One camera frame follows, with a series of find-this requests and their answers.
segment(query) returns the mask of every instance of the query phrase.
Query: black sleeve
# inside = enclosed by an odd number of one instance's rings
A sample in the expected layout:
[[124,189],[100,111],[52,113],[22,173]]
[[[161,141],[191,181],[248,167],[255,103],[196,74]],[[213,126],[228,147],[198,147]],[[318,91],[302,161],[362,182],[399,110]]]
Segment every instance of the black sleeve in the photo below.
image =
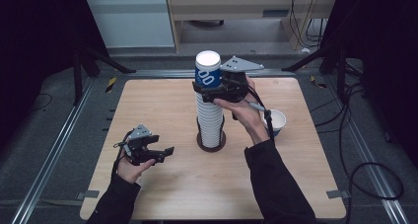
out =
[[114,175],[87,224],[129,223],[141,187]]
[[244,153],[265,224],[316,223],[314,211],[273,142],[261,142],[246,148]]

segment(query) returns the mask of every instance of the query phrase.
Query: person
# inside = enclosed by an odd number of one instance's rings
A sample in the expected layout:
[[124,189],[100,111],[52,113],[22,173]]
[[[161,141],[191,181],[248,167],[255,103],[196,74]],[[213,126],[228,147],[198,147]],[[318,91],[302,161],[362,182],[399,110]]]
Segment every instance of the person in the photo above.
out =
[[[255,88],[254,82],[249,77],[246,79]],[[259,111],[248,102],[256,103],[256,99],[248,94],[239,103],[214,100],[214,104],[236,116],[252,140],[253,145],[244,149],[244,155],[250,170],[253,193],[264,217],[263,223],[316,223],[314,211],[270,140]],[[122,158],[117,167],[117,176],[112,178],[87,223],[128,223],[140,189],[135,181],[154,162],[148,161],[134,167]]]

